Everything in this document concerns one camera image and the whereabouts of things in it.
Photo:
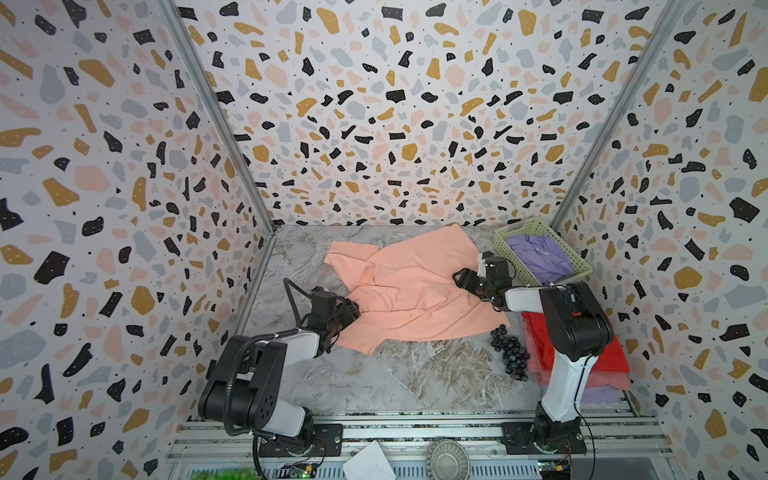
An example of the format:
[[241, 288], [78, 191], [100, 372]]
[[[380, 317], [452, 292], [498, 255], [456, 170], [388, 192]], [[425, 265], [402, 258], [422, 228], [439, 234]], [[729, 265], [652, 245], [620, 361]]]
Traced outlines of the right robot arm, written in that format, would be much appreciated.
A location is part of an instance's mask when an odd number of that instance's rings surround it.
[[504, 423], [501, 442], [510, 455], [584, 454], [581, 401], [589, 374], [614, 339], [613, 328], [586, 283], [515, 286], [510, 267], [484, 252], [476, 271], [463, 268], [452, 275], [458, 288], [496, 311], [542, 314], [554, 348], [550, 381], [533, 420]]

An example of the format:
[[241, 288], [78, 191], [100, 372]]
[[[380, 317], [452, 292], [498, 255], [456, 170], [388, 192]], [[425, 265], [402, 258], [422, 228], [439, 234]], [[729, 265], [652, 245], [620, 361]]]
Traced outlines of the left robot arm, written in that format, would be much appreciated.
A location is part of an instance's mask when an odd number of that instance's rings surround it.
[[296, 326], [230, 338], [206, 373], [198, 416], [221, 423], [230, 436], [252, 434], [298, 455], [315, 445], [317, 434], [309, 409], [279, 398], [284, 370], [330, 352], [361, 309], [323, 287], [305, 291], [288, 278], [283, 284]]

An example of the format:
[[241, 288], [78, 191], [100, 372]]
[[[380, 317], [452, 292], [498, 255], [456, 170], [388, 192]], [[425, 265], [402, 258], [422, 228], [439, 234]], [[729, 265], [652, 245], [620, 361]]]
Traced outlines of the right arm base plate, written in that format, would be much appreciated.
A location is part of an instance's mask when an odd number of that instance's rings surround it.
[[501, 443], [509, 455], [585, 454], [587, 446], [580, 426], [579, 420], [502, 423]]

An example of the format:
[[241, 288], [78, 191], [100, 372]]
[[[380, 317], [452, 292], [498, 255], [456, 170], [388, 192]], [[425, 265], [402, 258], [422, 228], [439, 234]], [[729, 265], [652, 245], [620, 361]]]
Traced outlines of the pink graphic t-shirt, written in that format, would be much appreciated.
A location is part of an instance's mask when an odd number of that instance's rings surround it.
[[371, 355], [387, 340], [452, 340], [507, 326], [504, 313], [453, 280], [462, 269], [476, 268], [478, 255], [457, 225], [384, 248], [334, 241], [324, 263], [334, 269], [361, 311], [337, 344]]

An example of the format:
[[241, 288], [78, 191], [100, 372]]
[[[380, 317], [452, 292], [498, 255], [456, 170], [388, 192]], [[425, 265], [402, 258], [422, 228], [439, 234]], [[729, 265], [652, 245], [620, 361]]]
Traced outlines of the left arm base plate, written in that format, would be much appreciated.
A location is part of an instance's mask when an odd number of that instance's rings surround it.
[[321, 423], [303, 428], [295, 437], [274, 434], [261, 437], [260, 458], [339, 457], [343, 445], [341, 423]]

